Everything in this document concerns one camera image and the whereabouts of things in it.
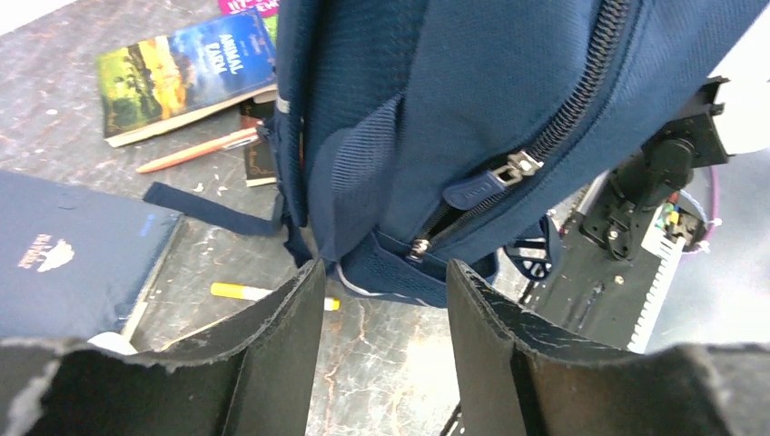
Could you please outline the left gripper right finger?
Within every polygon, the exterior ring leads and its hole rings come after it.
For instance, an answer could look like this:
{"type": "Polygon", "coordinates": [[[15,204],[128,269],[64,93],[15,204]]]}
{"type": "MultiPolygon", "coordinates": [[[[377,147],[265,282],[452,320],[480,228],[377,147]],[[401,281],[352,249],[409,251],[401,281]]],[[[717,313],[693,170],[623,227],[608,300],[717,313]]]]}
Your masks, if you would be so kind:
{"type": "Polygon", "coordinates": [[[467,435],[766,435],[769,348],[683,344],[652,354],[564,330],[447,269],[467,435]]]}

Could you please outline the navy blue backpack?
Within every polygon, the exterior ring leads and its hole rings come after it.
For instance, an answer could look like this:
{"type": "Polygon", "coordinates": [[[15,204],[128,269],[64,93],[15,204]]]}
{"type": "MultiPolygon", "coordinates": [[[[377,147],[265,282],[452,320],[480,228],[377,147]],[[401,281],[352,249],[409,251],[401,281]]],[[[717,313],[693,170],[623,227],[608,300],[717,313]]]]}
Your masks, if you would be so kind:
{"type": "Polygon", "coordinates": [[[362,298],[443,308],[448,262],[550,237],[548,208],[660,132],[765,1],[284,1],[260,129],[271,220],[154,183],[144,199],[243,235],[310,228],[362,298]]]}

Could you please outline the purple Treehouse book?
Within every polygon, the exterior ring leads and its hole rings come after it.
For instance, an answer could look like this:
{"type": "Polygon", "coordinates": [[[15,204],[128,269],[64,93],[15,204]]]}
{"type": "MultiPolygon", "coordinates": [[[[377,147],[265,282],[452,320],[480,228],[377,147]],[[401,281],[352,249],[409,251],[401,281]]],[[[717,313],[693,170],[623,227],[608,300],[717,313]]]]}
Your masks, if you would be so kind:
{"type": "Polygon", "coordinates": [[[254,9],[262,18],[272,18],[280,11],[279,0],[218,0],[217,4],[223,15],[232,15],[254,9]]]}

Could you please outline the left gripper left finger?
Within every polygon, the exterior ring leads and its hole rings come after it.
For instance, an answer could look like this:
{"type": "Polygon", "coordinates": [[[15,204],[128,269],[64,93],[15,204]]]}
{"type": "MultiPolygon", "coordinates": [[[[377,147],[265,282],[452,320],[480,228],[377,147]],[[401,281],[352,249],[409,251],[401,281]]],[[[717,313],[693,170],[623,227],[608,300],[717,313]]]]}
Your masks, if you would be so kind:
{"type": "Polygon", "coordinates": [[[4,435],[302,435],[324,316],[323,264],[162,352],[1,341],[4,435]]]}

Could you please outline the Animal Farm book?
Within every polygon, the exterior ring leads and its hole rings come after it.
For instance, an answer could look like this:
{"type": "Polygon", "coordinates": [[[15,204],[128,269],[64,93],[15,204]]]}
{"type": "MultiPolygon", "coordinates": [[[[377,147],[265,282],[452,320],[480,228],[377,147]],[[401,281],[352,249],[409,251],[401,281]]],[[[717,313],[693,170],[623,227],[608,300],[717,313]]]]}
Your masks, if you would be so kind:
{"type": "Polygon", "coordinates": [[[277,94],[276,50],[254,8],[190,25],[97,59],[103,138],[133,144],[277,94]]]}

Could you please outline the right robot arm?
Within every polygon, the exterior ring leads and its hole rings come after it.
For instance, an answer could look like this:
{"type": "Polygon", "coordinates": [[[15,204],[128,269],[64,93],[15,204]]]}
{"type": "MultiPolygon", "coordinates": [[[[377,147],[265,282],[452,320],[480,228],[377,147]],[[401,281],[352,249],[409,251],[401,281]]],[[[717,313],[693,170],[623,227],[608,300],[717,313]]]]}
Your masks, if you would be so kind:
{"type": "Polygon", "coordinates": [[[719,88],[729,81],[709,78],[637,154],[609,172],[580,225],[583,235],[612,258],[630,261],[657,207],[689,184],[696,168],[729,162],[714,122],[725,109],[716,101],[719,88]]]}

